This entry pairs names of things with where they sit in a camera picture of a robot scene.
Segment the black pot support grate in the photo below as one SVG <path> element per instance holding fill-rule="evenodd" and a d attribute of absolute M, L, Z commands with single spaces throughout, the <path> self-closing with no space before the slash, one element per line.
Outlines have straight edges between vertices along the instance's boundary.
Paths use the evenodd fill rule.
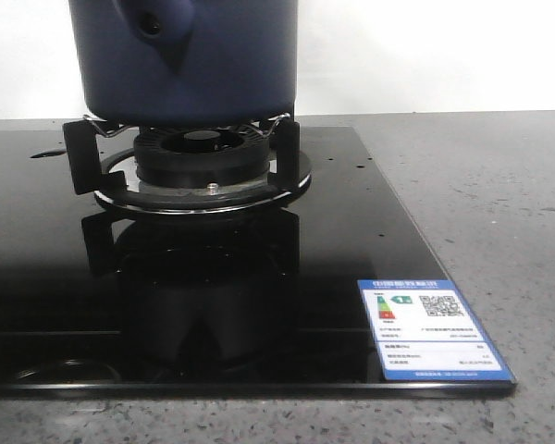
<path fill-rule="evenodd" d="M 91 192 L 101 205 L 132 213 L 191 216 L 284 205 L 304 194 L 311 183 L 310 160 L 300 148 L 301 128 L 289 114 L 223 127 L 140 128 L 137 136 L 152 129 L 247 129 L 269 141 L 266 172 L 240 183 L 210 182 L 202 188 L 157 186 L 140 179 L 133 144 L 128 150 L 101 158 L 98 137 L 113 138 L 123 129 L 114 122 L 91 117 L 64 125 L 70 172 L 77 194 Z"/>

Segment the dark blue cooking pot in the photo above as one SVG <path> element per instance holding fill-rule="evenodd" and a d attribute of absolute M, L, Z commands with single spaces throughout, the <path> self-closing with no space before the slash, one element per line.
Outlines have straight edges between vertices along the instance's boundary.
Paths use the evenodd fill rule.
<path fill-rule="evenodd" d="M 242 123 L 290 111 L 294 1 L 73 1 L 84 98 L 131 125 Z"/>

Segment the blue energy label sticker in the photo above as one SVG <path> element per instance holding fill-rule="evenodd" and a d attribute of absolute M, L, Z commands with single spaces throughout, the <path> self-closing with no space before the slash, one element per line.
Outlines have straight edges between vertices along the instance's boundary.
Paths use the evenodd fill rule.
<path fill-rule="evenodd" d="M 358 287 L 387 381 L 513 382 L 452 281 L 361 279 Z"/>

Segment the black glass gas stove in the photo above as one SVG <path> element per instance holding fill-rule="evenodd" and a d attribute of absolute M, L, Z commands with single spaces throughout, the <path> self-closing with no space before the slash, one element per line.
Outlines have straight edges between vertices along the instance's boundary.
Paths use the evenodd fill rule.
<path fill-rule="evenodd" d="M 58 130 L 0 129 L 0 398 L 487 398 L 387 381 L 361 279 L 449 280 L 350 128 L 306 128 L 287 208 L 123 216 L 72 189 Z"/>

